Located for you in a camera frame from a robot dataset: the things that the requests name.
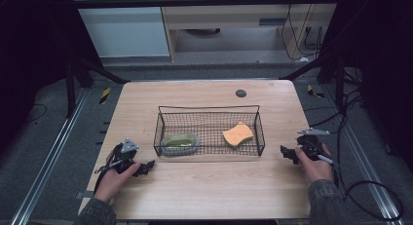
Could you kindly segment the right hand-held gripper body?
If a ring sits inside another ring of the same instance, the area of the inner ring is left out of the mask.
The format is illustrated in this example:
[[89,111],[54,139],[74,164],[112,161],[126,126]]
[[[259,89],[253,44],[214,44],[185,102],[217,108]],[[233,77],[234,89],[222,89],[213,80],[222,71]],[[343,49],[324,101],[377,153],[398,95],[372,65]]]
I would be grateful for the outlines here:
[[329,131],[320,131],[313,128],[298,131],[299,136],[296,138],[299,148],[301,148],[308,158],[312,161],[323,160],[329,161],[330,156],[322,148],[319,141],[319,135],[328,135]]

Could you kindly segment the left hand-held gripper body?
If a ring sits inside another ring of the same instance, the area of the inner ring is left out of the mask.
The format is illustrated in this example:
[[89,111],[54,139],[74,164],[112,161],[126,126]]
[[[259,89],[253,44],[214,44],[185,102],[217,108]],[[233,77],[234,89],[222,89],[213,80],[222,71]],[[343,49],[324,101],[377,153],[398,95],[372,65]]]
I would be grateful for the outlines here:
[[114,147],[108,156],[107,165],[110,169],[115,169],[118,173],[123,173],[134,164],[134,156],[139,146],[126,138],[124,142]]

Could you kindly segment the green soap dish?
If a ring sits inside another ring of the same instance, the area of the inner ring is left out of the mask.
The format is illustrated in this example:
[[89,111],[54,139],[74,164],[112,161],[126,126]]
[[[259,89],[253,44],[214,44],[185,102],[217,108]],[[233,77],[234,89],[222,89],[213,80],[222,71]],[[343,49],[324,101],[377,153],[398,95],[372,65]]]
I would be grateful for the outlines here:
[[199,147],[200,141],[193,133],[172,134],[161,141],[161,153],[165,156],[192,155]]

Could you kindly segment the green and yellow sponge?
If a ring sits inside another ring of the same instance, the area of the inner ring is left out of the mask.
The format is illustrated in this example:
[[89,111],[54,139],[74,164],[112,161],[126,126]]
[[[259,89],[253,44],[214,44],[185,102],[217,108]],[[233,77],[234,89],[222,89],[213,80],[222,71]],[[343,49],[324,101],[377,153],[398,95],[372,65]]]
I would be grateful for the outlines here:
[[224,131],[223,137],[230,146],[237,147],[245,140],[253,138],[254,134],[247,124],[238,122],[231,129]]

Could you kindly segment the black wire mesh basket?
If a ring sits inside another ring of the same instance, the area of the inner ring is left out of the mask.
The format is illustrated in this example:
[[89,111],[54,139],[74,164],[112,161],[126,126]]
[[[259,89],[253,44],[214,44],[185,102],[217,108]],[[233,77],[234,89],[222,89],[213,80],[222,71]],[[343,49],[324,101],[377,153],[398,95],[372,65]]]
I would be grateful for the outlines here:
[[[161,141],[172,134],[193,133],[199,141],[199,149],[192,155],[240,155],[260,157],[265,148],[265,138],[259,113],[259,105],[238,105],[221,107],[176,107],[160,106],[154,137],[154,149],[159,157]],[[237,147],[230,146],[223,132],[238,122],[247,124],[254,137]]]

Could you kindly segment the person's right hand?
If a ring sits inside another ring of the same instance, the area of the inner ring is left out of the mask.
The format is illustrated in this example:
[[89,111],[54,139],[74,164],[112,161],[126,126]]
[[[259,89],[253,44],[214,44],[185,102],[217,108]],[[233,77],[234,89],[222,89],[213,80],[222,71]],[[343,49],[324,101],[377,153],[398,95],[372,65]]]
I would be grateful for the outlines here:
[[330,163],[323,160],[312,161],[304,151],[298,147],[295,148],[295,153],[310,183],[322,179],[329,181],[334,180]]

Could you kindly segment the person's left hand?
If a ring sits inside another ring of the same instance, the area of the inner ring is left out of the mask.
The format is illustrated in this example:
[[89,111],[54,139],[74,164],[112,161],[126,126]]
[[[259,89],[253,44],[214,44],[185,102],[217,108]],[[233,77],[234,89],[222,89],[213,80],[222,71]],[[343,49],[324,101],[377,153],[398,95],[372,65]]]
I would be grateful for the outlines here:
[[109,169],[100,180],[97,190],[94,193],[94,198],[109,204],[126,182],[132,178],[139,167],[140,163],[134,163],[122,173],[118,173],[114,169]]

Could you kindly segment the yellow and black tape strip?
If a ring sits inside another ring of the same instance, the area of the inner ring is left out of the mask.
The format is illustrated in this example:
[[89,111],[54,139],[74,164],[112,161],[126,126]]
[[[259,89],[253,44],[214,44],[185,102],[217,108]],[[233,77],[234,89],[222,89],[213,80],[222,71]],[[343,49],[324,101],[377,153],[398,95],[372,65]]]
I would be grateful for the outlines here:
[[104,104],[106,102],[107,97],[109,96],[110,92],[111,92],[111,88],[105,88],[103,90],[102,95],[99,100],[99,104]]
[[314,97],[318,97],[318,98],[325,98],[325,95],[323,93],[316,93],[315,90],[313,89],[313,87],[311,85],[307,86],[307,93],[309,95],[312,95]]

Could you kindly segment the black metal stand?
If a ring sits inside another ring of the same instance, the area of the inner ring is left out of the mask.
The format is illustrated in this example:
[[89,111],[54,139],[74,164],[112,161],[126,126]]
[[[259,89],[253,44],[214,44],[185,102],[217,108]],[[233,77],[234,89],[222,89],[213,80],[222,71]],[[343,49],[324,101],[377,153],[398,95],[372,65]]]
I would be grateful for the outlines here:
[[112,74],[96,63],[79,56],[70,56],[65,63],[67,118],[70,118],[76,110],[75,80],[78,80],[82,88],[91,88],[94,84],[94,79],[90,71],[96,72],[116,84],[126,84],[129,82],[129,80]]
[[325,84],[332,78],[335,78],[335,104],[340,110],[343,110],[345,65],[343,57],[336,51],[320,54],[317,59],[307,63],[295,72],[281,77],[281,80],[293,81],[316,67],[320,68],[320,72],[317,76],[317,80],[320,83]]

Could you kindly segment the dark curtain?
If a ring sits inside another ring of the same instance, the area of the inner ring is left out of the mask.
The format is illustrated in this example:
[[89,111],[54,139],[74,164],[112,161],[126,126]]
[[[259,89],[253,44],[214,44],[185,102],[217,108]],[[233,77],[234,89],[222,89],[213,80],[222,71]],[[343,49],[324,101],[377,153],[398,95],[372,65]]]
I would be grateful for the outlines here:
[[49,5],[64,1],[70,0],[0,0],[0,156],[9,150],[37,92],[65,77],[51,20],[82,58],[101,64],[78,10]]
[[322,50],[361,70],[361,90],[413,171],[413,0],[343,0]]

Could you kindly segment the white cabinet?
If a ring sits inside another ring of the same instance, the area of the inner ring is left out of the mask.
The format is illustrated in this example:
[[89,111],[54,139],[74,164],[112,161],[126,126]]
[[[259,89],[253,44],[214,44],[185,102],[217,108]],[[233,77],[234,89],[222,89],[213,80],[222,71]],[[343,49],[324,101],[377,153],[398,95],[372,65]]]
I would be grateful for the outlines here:
[[169,56],[158,7],[81,9],[80,15],[101,58]]

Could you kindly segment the light wooden desk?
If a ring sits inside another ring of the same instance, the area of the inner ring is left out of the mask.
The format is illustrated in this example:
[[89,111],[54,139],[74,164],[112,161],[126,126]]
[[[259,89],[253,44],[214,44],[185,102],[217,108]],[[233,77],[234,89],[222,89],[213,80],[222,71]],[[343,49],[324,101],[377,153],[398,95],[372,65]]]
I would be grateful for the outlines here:
[[274,27],[289,56],[299,54],[308,28],[327,27],[334,4],[164,7],[169,53],[176,56],[178,32],[184,29]]

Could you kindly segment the black horizontal bar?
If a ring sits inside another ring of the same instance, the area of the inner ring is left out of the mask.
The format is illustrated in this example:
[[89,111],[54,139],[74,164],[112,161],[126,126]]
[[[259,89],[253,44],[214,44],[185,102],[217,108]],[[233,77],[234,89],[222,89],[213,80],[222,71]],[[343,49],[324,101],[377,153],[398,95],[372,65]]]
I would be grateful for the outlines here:
[[333,4],[341,0],[81,0],[73,1],[78,9],[151,8],[240,5]]

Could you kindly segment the aluminium floor rail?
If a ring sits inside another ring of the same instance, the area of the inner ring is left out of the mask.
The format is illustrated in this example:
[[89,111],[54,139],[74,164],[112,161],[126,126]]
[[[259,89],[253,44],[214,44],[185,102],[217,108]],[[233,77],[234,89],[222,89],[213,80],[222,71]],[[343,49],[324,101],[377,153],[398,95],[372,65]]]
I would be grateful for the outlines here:
[[371,164],[370,160],[363,151],[353,128],[348,122],[347,112],[356,102],[360,101],[360,95],[355,95],[355,91],[344,95],[344,109],[340,110],[335,104],[335,93],[327,85],[322,85],[325,97],[331,103],[333,110],[337,113],[339,120],[339,128],[337,134],[337,160],[341,161],[342,147],[341,138],[344,137],[347,142],[348,150],[352,152],[358,168],[363,176],[361,181],[353,184],[346,184],[342,177],[343,165],[340,164],[339,182],[346,191],[347,198],[350,198],[350,193],[357,186],[365,184],[374,198],[376,205],[380,210],[380,214],[376,216],[377,219],[382,219],[387,225],[405,225],[402,220],[404,213],[404,205],[388,186],[386,186],[376,169]]
[[20,204],[18,210],[13,216],[10,225],[26,225],[33,209],[36,207],[37,202],[42,195],[44,188],[49,181],[56,162],[63,150],[65,143],[71,134],[76,121],[84,107],[85,100],[90,93],[89,89],[81,89],[78,97],[75,100],[75,108],[72,114],[64,120],[62,127],[59,130],[58,135],[49,151],[43,165],[39,169],[30,189]]

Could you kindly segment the grey metal table bracket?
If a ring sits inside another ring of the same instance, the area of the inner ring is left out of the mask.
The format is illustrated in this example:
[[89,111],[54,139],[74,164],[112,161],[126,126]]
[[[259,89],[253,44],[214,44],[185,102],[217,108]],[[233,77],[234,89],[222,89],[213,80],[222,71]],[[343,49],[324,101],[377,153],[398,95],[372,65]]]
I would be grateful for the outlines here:
[[77,192],[75,194],[75,199],[82,200],[84,198],[92,198],[94,196],[94,191],[86,190],[82,192]]

